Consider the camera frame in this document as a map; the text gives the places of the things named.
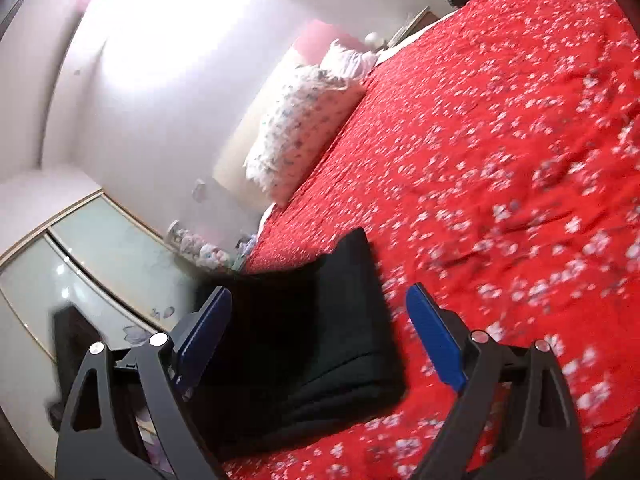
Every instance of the red object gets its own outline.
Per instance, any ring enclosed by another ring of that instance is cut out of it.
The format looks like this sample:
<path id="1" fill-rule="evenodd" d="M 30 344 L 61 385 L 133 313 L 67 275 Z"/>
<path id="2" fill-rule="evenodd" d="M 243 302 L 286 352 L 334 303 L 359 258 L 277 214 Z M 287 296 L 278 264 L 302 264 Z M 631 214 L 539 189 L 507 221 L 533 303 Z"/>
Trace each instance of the red object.
<path id="1" fill-rule="evenodd" d="M 249 267 L 298 264 L 363 226 L 408 394 L 309 446 L 229 462 L 231 478 L 409 477 L 454 400 L 406 313 L 415 282 L 502 343 L 546 338 L 588 472 L 603 462 L 640 404 L 639 56 L 613 0 L 473 0 L 374 70 Z"/>
<path id="2" fill-rule="evenodd" d="M 298 51 L 309 65 L 319 65 L 326 55 L 333 40 L 338 40 L 342 46 L 352 48 L 358 52 L 369 50 L 360 40 L 350 36 L 335 25 L 313 20 L 298 36 L 293 48 Z"/>

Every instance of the pillow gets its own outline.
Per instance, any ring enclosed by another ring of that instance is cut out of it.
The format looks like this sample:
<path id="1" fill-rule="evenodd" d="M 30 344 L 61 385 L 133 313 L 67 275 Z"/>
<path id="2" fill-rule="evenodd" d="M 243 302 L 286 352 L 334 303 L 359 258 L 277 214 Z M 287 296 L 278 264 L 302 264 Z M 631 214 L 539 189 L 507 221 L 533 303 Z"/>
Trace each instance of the pillow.
<path id="1" fill-rule="evenodd" d="M 338 77 L 362 79 L 376 65 L 378 56 L 373 52 L 358 52 L 342 46 L 334 40 L 329 51 L 324 55 L 320 68 L 328 70 Z"/>
<path id="2" fill-rule="evenodd" d="M 318 66 L 297 67 L 262 118 L 244 161 L 247 179 L 286 206 L 365 92 L 356 80 Z"/>

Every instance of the pink wall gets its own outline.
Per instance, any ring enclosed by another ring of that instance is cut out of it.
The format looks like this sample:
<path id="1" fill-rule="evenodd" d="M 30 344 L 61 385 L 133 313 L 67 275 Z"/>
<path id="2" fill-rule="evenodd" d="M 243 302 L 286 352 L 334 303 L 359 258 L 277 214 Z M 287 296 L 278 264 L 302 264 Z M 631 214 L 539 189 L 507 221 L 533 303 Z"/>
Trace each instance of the pink wall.
<path id="1" fill-rule="evenodd" d="M 357 38 L 350 36 L 335 25 L 313 20 L 299 35 L 293 48 L 310 65 L 320 64 L 324 54 L 329 50 L 333 40 L 339 40 L 340 44 L 359 52 L 366 52 L 368 48 Z"/>

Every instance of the screw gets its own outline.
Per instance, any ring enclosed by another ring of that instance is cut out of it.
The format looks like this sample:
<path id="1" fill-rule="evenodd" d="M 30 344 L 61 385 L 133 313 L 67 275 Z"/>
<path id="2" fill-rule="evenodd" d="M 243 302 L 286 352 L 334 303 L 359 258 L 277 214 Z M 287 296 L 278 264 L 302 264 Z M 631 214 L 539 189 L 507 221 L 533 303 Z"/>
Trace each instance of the screw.
<path id="1" fill-rule="evenodd" d="M 158 332 L 156 334 L 153 334 L 151 336 L 151 339 L 149 339 L 151 346 L 162 346 L 167 341 L 169 341 L 169 336 L 164 332 Z"/>
<path id="2" fill-rule="evenodd" d="M 476 343 L 486 343 L 489 341 L 489 335 L 484 330 L 474 330 L 471 333 L 471 339 Z"/>
<path id="3" fill-rule="evenodd" d="M 103 350 L 104 350 L 104 343 L 100 341 L 89 346 L 89 354 L 92 354 L 92 355 L 98 355 Z"/>
<path id="4" fill-rule="evenodd" d="M 549 352 L 549 350 L 551 350 L 551 346 L 549 346 L 549 343 L 547 343 L 544 339 L 538 339 L 535 342 L 534 346 L 541 352 Z"/>

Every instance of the black fabric bag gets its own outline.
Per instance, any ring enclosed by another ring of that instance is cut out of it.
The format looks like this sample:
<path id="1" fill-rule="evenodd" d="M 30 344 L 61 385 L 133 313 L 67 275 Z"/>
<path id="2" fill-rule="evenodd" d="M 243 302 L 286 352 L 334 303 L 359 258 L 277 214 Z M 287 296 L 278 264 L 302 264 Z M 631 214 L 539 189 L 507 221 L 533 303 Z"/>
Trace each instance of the black fabric bag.
<path id="1" fill-rule="evenodd" d="M 402 360 L 363 229 L 303 267 L 215 276 L 233 314 L 189 406 L 220 460 L 304 444 L 398 402 Z"/>

